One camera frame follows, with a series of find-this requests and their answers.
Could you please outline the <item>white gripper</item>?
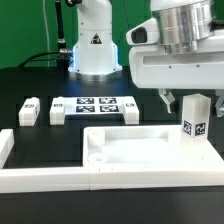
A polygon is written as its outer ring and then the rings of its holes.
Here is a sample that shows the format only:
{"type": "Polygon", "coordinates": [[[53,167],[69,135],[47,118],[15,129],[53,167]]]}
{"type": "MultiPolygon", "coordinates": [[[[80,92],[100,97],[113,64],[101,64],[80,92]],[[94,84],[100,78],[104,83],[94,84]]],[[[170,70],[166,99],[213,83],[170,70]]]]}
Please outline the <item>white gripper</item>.
{"type": "Polygon", "coordinates": [[[159,89],[168,113],[175,112],[175,97],[168,89],[216,89],[215,108],[224,116],[224,34],[198,42],[198,51],[165,53],[157,44],[135,46],[129,53],[131,77],[138,88],[159,89]]]}

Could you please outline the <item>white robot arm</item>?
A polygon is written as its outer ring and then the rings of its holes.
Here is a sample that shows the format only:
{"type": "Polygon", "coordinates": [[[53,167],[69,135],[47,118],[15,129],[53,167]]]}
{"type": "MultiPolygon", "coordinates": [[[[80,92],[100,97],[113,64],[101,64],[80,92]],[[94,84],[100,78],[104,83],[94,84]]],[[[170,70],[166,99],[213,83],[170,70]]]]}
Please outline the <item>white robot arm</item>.
{"type": "MultiPolygon", "coordinates": [[[[88,81],[121,69],[112,41],[109,0],[65,0],[78,12],[78,41],[69,72],[88,81]]],[[[151,18],[126,34],[134,84],[159,91],[167,105],[173,89],[213,89],[216,115],[224,116],[224,21],[213,0],[151,0],[151,18]]]]}

